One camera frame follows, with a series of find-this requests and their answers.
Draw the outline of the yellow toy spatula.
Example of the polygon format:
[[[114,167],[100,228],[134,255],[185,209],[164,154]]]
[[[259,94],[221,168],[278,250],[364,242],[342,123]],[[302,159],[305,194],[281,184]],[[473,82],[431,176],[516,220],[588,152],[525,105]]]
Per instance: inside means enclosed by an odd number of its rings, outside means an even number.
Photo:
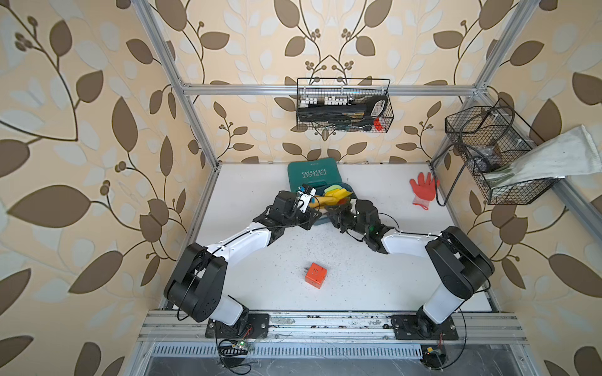
[[[334,189],[326,192],[324,196],[315,196],[309,204],[310,208],[324,208],[327,206],[337,206],[341,202],[345,203],[352,196],[352,192],[344,188]]]

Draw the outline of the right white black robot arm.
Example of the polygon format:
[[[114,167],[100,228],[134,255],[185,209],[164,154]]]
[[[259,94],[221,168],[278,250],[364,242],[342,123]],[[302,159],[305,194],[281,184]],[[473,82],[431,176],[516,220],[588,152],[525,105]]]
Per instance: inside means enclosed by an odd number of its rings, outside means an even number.
[[[440,277],[430,299],[416,312],[417,324],[435,328],[443,324],[465,301],[489,285],[495,272],[492,260],[458,227],[438,235],[408,233],[389,227],[368,200],[326,208],[332,225],[342,233],[354,231],[373,252],[428,258]]]

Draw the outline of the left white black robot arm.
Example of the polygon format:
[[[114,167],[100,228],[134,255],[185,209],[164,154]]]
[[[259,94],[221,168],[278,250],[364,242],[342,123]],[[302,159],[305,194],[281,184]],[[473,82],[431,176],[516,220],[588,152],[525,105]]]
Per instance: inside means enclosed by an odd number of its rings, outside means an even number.
[[[295,193],[280,191],[241,232],[210,245],[189,244],[165,287],[167,301],[197,322],[210,319],[228,327],[245,326],[248,308],[224,294],[228,268],[269,247],[289,228],[310,230],[321,217],[310,207],[315,198],[315,188],[307,184]]]

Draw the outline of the green storage box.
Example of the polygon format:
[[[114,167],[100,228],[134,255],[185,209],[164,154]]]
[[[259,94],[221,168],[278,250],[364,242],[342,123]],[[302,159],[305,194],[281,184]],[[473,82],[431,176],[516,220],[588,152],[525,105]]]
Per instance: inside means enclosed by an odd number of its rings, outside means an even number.
[[[338,164],[333,158],[294,162],[288,166],[288,180],[293,193],[293,206],[299,201],[297,191],[303,184],[315,188],[315,196],[324,196],[326,192],[341,188],[351,191],[353,193],[352,196],[348,198],[345,203],[341,202],[339,205],[344,205],[348,202],[353,203],[357,198],[351,185],[343,182],[338,169]],[[318,223],[322,223],[326,220],[330,222],[326,215],[327,207],[315,208],[322,213],[322,217],[318,220]]]

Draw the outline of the orange cube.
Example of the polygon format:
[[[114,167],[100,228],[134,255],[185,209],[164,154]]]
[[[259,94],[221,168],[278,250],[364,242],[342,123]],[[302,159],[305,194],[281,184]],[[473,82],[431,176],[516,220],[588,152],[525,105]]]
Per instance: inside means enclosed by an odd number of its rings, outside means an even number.
[[[317,289],[321,289],[327,275],[328,270],[326,268],[312,263],[305,275],[305,282]]]

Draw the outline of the red rubber glove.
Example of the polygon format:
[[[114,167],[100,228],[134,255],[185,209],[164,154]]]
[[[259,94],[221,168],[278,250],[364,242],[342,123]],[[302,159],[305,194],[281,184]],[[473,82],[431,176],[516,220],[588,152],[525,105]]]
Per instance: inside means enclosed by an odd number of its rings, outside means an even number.
[[[438,182],[430,172],[427,175],[420,172],[418,177],[411,179],[409,183],[414,194],[412,204],[428,211],[430,203],[436,198]]]

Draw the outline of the black tool in basket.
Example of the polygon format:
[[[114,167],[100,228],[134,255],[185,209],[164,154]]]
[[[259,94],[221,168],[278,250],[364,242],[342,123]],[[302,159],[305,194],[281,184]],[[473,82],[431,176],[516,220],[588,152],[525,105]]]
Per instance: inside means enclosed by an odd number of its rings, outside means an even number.
[[[350,101],[350,97],[336,97],[329,101],[306,103],[297,110],[297,118],[300,122],[328,122],[328,123],[352,123],[374,121],[382,117],[388,109],[389,99],[387,96],[372,96],[367,99]]]

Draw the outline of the white cloth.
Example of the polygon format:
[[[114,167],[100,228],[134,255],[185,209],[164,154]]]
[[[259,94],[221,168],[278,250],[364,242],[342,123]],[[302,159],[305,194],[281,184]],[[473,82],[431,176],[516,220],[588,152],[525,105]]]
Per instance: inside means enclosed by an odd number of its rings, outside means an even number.
[[[601,158],[594,138],[584,125],[546,141],[511,164],[484,174],[490,187],[498,188],[541,179],[601,172]]]

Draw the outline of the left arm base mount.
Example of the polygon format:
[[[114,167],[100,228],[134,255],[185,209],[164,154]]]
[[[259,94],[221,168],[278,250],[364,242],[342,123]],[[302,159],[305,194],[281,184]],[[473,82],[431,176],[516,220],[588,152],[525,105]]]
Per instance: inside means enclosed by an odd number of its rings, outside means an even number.
[[[213,339],[266,338],[269,324],[270,315],[267,313],[243,313],[234,326],[209,319],[205,337]]]

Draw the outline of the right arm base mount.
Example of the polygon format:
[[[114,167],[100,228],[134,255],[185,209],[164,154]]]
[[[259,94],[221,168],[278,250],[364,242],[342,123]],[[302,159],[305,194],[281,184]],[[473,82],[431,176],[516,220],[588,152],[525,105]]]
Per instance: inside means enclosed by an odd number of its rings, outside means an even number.
[[[450,316],[441,324],[434,324],[427,316],[415,314],[393,315],[390,318],[390,327],[398,341],[456,341],[459,334],[456,324]]]

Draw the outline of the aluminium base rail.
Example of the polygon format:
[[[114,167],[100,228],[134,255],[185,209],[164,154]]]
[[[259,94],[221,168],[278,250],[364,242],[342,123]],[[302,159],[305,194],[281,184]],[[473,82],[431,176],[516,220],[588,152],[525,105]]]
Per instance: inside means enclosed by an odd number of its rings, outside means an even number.
[[[390,318],[410,313],[346,311],[254,311],[270,315],[265,342],[385,344],[396,340]],[[527,337],[517,317],[510,313],[461,312],[452,315],[456,341],[398,341],[445,345],[526,345]]]

